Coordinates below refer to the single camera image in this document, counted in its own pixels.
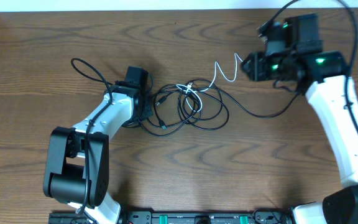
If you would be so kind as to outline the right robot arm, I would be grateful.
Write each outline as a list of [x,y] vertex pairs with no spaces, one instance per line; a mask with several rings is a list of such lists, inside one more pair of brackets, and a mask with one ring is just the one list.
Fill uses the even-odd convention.
[[270,19],[259,27],[263,52],[252,52],[241,68],[255,82],[294,81],[326,133],[342,189],[293,207],[293,223],[358,223],[358,99],[352,65],[338,51],[325,52],[315,14]]

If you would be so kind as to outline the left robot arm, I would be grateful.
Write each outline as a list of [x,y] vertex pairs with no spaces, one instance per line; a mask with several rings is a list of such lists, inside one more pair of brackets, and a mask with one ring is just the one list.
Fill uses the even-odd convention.
[[129,67],[121,82],[108,84],[101,104],[70,128],[56,127],[51,135],[43,192],[76,209],[93,223],[117,223],[121,206],[108,193],[109,142],[124,125],[145,110],[149,74]]

